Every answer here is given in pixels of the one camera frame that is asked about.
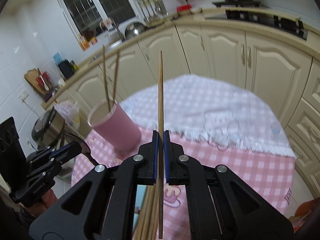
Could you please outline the left hand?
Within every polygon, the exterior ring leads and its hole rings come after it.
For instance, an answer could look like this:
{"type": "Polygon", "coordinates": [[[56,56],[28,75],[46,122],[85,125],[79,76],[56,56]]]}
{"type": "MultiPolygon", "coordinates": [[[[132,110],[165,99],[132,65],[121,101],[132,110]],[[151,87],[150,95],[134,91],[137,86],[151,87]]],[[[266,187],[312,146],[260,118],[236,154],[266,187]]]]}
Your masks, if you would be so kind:
{"type": "Polygon", "coordinates": [[[57,202],[58,198],[55,195],[54,191],[50,189],[43,196],[40,202],[35,203],[31,207],[25,207],[22,203],[20,203],[20,207],[25,209],[28,213],[30,213],[34,217],[39,217],[46,210],[48,210],[51,206],[53,206],[57,202]]]}

